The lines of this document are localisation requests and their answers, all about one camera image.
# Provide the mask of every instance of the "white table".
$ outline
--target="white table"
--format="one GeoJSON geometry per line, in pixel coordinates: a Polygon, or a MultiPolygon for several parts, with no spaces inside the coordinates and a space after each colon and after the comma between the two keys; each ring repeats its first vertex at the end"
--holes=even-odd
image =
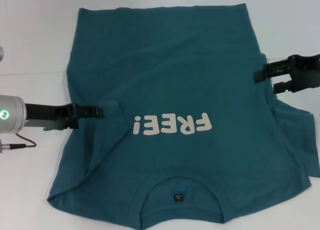
{"type": "MultiPolygon", "coordinates": [[[[292,54],[320,54],[320,0],[0,0],[0,94],[17,95],[27,103],[61,105],[70,102],[66,66],[78,9],[152,8],[247,3],[260,49],[270,61],[292,54]]],[[[277,82],[287,77],[279,77],[277,82]]],[[[285,102],[314,113],[320,121],[320,88],[283,93],[285,102]]],[[[58,211],[47,202],[63,146],[70,130],[44,132],[25,128],[21,134],[38,147],[0,155],[1,230],[126,229],[58,211]]],[[[1,135],[4,143],[22,143],[1,135]]],[[[155,229],[319,229],[320,179],[299,196],[266,210],[215,224],[171,220],[155,229]]]]}

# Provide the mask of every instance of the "green led light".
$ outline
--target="green led light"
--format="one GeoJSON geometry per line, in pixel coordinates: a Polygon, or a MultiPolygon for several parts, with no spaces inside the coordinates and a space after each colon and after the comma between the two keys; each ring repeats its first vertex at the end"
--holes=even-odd
{"type": "Polygon", "coordinates": [[[0,118],[2,120],[7,120],[9,118],[9,112],[7,110],[0,111],[0,118]]]}

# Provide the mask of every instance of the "clothing tag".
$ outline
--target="clothing tag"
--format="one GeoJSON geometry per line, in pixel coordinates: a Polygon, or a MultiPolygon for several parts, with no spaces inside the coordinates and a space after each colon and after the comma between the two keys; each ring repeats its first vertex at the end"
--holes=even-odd
{"type": "Polygon", "coordinates": [[[184,201],[184,196],[182,194],[176,194],[173,196],[175,202],[183,202],[184,201]]]}

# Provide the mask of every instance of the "teal t-shirt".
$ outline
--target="teal t-shirt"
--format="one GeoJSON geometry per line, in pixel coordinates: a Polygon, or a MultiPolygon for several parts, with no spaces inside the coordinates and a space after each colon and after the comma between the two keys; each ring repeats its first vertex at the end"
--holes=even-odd
{"type": "Polygon", "coordinates": [[[70,98],[105,119],[79,120],[49,203],[145,229],[224,223],[306,190],[314,118],[254,83],[265,63],[245,5],[80,9],[70,98]]]}

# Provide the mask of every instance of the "folded t-shirt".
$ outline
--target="folded t-shirt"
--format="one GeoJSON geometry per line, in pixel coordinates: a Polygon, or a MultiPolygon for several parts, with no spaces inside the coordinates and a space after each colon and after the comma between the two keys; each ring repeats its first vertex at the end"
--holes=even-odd
{"type": "Polygon", "coordinates": [[[314,118],[254,83],[265,63],[245,5],[80,9],[69,94],[105,119],[79,120],[49,203],[145,229],[224,223],[306,190],[314,118]]]}

